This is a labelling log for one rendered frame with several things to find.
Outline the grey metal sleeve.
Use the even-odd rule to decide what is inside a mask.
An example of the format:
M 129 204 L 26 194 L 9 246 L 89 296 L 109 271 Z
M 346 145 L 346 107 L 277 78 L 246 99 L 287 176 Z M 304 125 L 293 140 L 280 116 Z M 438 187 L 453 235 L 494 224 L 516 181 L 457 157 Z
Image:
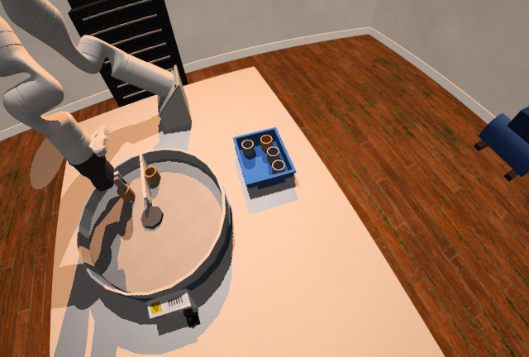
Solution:
M 244 140 L 241 146 L 245 156 L 252 156 L 255 153 L 254 142 L 252 140 Z
M 284 172 L 284 170 L 285 170 L 285 163 L 282 160 L 275 160 L 272 163 L 272 174 L 282 173 Z
M 277 147 L 272 146 L 267 149 L 267 160 L 271 164 L 275 160 L 279 160 L 279 149 Z

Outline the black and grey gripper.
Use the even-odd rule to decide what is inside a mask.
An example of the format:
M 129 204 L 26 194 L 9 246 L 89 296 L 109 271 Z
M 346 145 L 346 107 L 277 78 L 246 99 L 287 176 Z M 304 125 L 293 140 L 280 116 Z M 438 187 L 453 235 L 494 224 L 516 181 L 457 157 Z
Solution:
M 108 142 L 109 130 L 106 126 L 100 126 L 91 136 L 83 131 L 76 145 L 67 150 L 59 150 L 59 152 L 71 166 L 90 179 L 98 191 L 112 188 L 115 184 L 124 193 L 127 191 L 128 182 L 119 171 L 114 172 L 114 168 L 106 160 Z

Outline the blue crate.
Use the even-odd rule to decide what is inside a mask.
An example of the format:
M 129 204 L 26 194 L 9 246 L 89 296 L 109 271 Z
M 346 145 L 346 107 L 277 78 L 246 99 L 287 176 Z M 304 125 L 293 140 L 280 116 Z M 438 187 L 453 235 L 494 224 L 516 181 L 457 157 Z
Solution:
M 285 163 L 284 172 L 272 174 L 272 164 L 267 160 L 267 151 L 263 151 L 260 145 L 260 138 L 264 135 L 271 136 L 273 146 L 279 149 L 279 160 Z M 255 153 L 252 156 L 243 154 L 241 143 L 244 140 L 254 142 Z M 248 193 L 295 180 L 296 169 L 276 127 L 235 136 L 233 141 Z

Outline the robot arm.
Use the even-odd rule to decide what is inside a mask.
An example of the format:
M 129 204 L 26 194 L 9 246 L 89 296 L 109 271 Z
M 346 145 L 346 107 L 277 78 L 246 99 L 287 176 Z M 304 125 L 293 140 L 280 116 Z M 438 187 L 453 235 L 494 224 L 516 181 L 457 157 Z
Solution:
M 82 36 L 76 47 L 64 18 L 47 0 L 0 0 L 10 20 L 89 74 L 97 74 L 105 58 L 112 77 L 165 97 L 174 75 L 125 53 L 94 36 Z M 156 67 L 157 68 L 156 68 Z M 12 28 L 0 17 L 0 77 L 29 73 L 30 78 L 8 89 L 2 97 L 7 112 L 45 136 L 58 150 L 76 145 L 83 129 L 68 112 L 42 116 L 62 103 L 60 83 L 27 53 Z

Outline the bronze metal sleeve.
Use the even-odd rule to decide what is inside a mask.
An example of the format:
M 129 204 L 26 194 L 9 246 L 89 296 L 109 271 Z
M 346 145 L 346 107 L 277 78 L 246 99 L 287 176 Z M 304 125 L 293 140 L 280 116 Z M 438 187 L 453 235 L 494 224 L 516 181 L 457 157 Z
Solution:
M 128 187 L 127 191 L 126 192 L 122 192 L 119 188 L 117 188 L 117 194 L 125 201 L 125 202 L 129 202 L 131 201 L 134 196 L 135 196 L 135 193 L 134 191 L 129 187 L 128 184 L 126 184 L 126 186 Z
M 273 139 L 271 136 L 269 135 L 264 135 L 264 136 L 261 136 L 260 138 L 260 145 L 261 145 L 261 149 L 263 151 L 267 151 L 267 149 L 269 147 L 272 147 L 273 146 Z
M 150 183 L 156 184 L 160 181 L 161 176 L 157 169 L 154 166 L 150 166 L 145 169 L 144 175 L 149 180 Z

